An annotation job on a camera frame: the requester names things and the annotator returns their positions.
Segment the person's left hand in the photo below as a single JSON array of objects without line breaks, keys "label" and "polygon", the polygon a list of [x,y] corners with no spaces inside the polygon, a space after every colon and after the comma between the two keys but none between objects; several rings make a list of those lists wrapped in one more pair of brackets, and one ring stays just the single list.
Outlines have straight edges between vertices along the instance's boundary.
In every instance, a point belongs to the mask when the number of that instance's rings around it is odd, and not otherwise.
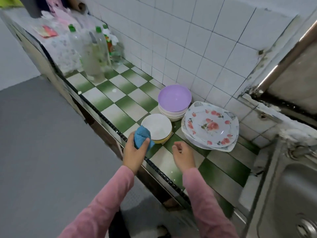
[{"label": "person's left hand", "polygon": [[128,141],[123,150],[123,165],[132,170],[134,175],[136,175],[138,169],[143,163],[149,143],[150,139],[146,138],[141,147],[136,149],[134,147],[134,132],[129,135]]}]

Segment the green bottle cap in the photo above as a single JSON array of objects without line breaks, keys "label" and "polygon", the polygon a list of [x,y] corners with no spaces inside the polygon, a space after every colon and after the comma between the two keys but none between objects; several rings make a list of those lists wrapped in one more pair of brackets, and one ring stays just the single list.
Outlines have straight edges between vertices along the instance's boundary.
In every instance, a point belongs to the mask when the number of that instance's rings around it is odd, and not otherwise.
[{"label": "green bottle cap", "polygon": [[68,28],[69,28],[71,33],[76,32],[76,28],[73,26],[73,24],[69,24]]},{"label": "green bottle cap", "polygon": [[97,32],[97,33],[101,33],[101,27],[96,26],[96,32]]}]

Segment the gray floor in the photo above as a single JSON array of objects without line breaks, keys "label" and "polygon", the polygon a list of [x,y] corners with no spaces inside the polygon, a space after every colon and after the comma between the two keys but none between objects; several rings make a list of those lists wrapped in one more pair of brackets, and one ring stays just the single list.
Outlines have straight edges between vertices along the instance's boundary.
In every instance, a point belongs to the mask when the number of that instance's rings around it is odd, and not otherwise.
[{"label": "gray floor", "polygon": [[[0,237],[56,237],[121,161],[44,78],[0,92]],[[121,206],[133,237],[186,227],[139,180]]]}]

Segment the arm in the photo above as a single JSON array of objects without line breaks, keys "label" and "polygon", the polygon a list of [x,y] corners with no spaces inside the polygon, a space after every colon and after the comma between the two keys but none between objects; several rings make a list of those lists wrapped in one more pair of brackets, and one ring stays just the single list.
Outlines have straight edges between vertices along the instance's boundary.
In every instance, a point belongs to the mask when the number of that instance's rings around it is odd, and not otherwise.
[{"label": "arm", "polygon": [[80,212],[59,237],[104,238],[115,213],[133,184],[133,172],[128,167],[121,166],[89,206]]},{"label": "arm", "polygon": [[197,168],[190,168],[184,172],[183,185],[191,201],[202,238],[238,238],[235,227],[225,217],[212,189]]}]

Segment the hand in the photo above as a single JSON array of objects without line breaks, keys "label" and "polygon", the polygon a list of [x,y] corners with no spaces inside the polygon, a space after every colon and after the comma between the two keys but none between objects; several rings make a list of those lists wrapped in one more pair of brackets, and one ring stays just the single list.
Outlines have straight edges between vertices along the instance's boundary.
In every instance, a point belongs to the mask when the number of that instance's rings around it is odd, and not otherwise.
[{"label": "hand", "polygon": [[149,143],[150,139],[146,138],[141,147],[136,149],[134,147],[134,132],[129,135],[128,141],[123,150],[123,165],[132,170],[134,175],[136,175],[138,169],[143,163]]},{"label": "hand", "polygon": [[190,168],[196,167],[193,152],[188,144],[184,141],[174,142],[172,149],[174,162],[182,173]]}]

